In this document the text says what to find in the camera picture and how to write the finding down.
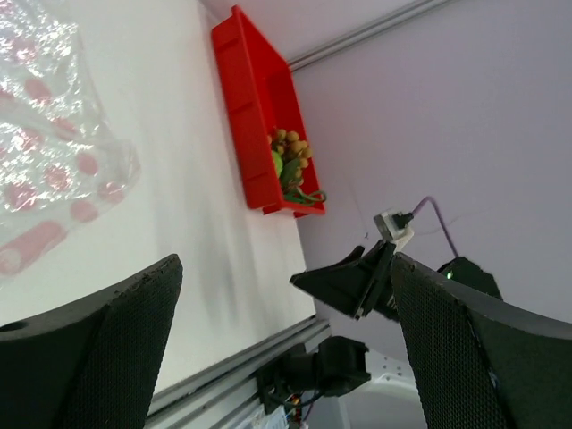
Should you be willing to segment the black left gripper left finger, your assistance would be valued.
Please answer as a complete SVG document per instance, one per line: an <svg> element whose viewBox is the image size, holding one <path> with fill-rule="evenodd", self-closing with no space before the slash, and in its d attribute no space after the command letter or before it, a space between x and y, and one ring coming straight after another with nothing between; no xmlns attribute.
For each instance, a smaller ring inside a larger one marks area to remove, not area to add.
<svg viewBox="0 0 572 429"><path fill-rule="evenodd" d="M69 304L1 328L3 428L141 428L183 267L169 255Z"/></svg>

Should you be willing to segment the green spring onion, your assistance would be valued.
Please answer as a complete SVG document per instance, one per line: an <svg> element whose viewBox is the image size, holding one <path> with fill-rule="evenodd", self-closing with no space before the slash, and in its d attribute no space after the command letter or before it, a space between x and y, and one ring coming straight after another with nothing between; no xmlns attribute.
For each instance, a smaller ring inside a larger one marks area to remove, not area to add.
<svg viewBox="0 0 572 429"><path fill-rule="evenodd" d="M302 206L314 206L327 200L327 194L322 190L306 193L300 186L290 187L283 195L288 202Z"/></svg>

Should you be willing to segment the clear pink-dotted zip bag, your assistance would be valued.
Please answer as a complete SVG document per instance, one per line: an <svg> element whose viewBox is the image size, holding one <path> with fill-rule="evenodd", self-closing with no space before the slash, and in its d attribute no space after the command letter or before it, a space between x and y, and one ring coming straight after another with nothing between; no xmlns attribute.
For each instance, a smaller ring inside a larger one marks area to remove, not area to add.
<svg viewBox="0 0 572 429"><path fill-rule="evenodd" d="M1 4L1 280L9 282L137 182L64 1Z"/></svg>

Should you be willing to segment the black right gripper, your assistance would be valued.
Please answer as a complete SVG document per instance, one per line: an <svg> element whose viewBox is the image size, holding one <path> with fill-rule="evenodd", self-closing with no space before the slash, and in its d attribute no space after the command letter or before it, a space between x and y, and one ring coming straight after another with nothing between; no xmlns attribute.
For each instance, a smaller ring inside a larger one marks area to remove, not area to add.
<svg viewBox="0 0 572 429"><path fill-rule="evenodd" d="M375 311L398 320L390 276L395 249L394 245L375 245L370 250L357 246L336 264L292 275L290 283L349 318L362 318ZM466 257L453 258L437 272L503 300L494 277Z"/></svg>

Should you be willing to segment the brown longan fruit bunch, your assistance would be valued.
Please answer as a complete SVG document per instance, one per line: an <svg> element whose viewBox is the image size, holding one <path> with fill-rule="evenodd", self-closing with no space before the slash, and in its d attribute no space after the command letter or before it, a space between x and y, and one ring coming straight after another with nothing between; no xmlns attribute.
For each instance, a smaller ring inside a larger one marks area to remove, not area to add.
<svg viewBox="0 0 572 429"><path fill-rule="evenodd" d="M304 184L304 171L309 166L309 158L312 156L308 143L301 139L299 134L285 129L276 129L267 136L269 147L282 155L283 171L278 178L282 194L290 187Z"/></svg>

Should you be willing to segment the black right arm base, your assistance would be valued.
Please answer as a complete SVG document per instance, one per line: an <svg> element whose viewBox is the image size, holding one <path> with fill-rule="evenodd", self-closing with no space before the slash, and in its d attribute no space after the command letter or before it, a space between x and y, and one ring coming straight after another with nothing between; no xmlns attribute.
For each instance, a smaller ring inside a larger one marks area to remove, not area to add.
<svg viewBox="0 0 572 429"><path fill-rule="evenodd" d="M321 398L341 397L371 381L366 371L369 348L341 336L323 340L316 351L292 346L255 372L265 412L301 409Z"/></svg>

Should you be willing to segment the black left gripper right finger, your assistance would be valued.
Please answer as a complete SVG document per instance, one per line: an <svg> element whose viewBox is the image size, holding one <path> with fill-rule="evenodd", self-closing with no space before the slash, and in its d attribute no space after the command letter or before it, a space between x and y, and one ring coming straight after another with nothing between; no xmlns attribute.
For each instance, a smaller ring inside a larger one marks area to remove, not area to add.
<svg viewBox="0 0 572 429"><path fill-rule="evenodd" d="M398 254L391 282L430 428L569 428L571 325Z"/></svg>

